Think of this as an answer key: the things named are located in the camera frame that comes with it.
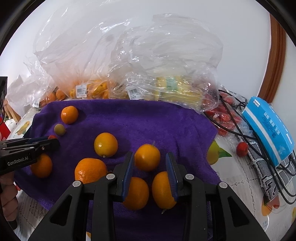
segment purple towel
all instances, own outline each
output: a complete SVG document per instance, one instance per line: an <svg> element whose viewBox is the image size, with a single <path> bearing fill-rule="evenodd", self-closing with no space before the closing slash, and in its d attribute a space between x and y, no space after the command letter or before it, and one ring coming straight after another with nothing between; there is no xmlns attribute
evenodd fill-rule
<svg viewBox="0 0 296 241"><path fill-rule="evenodd" d="M39 179L31 173L30 167L15 172L19 187L46 209L50 209L74 181L74 170L81 159L101 159L108 170L112 170L123 162L127 151L135 152L145 143L155 142L161 153L161 162L155 171L134 170L133 176L143 178L149 186L157 173L166 170L165 154L169 151L189 173L204 182L217 184L220 181L206 161L207 150L217 131L206 117L194 110L161 101L52 102L34 117L29 136L54 134L54 126L62 123L61 110L69 105L77 107L79 118L74 124L65 125L66 134L58 137L60 149L49 153L53 162L52 174ZM94 151L94 140L102 132L109 132L118 140L118 151L112 158L99 157ZM151 193L148 204L139 211L129 211L121 203L114 203L114 216L118 241L182 240L184 206L177 204L161 214Z"/></svg>

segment blue package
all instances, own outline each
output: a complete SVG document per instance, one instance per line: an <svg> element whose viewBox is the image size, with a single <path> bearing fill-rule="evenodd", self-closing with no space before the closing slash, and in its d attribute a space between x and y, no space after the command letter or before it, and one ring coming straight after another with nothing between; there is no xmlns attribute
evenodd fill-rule
<svg viewBox="0 0 296 241"><path fill-rule="evenodd" d="M265 100L253 96L242 115L262 141L276 167L292 153L292 136Z"/></svg>

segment barcode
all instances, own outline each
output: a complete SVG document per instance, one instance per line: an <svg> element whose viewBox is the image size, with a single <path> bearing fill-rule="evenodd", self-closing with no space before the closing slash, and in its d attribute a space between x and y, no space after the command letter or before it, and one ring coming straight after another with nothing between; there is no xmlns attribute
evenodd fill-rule
<svg viewBox="0 0 296 241"><path fill-rule="evenodd" d="M132 90L130 90L130 94L135 94L135 93L137 93L137 92L138 92L137 89L132 89Z"/></svg>

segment human hand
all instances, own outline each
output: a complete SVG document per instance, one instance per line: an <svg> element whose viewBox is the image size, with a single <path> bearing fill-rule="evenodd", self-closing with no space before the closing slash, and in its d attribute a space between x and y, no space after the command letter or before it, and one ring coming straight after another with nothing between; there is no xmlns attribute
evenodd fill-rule
<svg viewBox="0 0 296 241"><path fill-rule="evenodd" d="M3 215L7 221L14 221L17 216L18 201L17 188L13 184L14 172L0 176L0 184L3 192L0 194Z"/></svg>

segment screw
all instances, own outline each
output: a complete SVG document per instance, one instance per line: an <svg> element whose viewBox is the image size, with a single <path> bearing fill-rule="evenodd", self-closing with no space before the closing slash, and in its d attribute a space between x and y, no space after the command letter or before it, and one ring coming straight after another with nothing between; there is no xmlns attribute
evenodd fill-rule
<svg viewBox="0 0 296 241"><path fill-rule="evenodd" d="M106 176L106 178L107 178L108 180L111 180L111 179L114 179L114 178L115 178L115 175L114 175L113 173L109 173L109 174Z"/></svg>
<svg viewBox="0 0 296 241"><path fill-rule="evenodd" d="M192 174L186 174L185 178L187 180L192 180L192 179L194 179L194 176Z"/></svg>
<svg viewBox="0 0 296 241"><path fill-rule="evenodd" d="M220 186L221 188L227 188L227 187L228 187L227 183L225 183L225 182L220 182L220 183L219 183L219 186Z"/></svg>
<svg viewBox="0 0 296 241"><path fill-rule="evenodd" d="M72 183L73 187L79 187L80 184L81 184L80 181L75 181L75 182Z"/></svg>

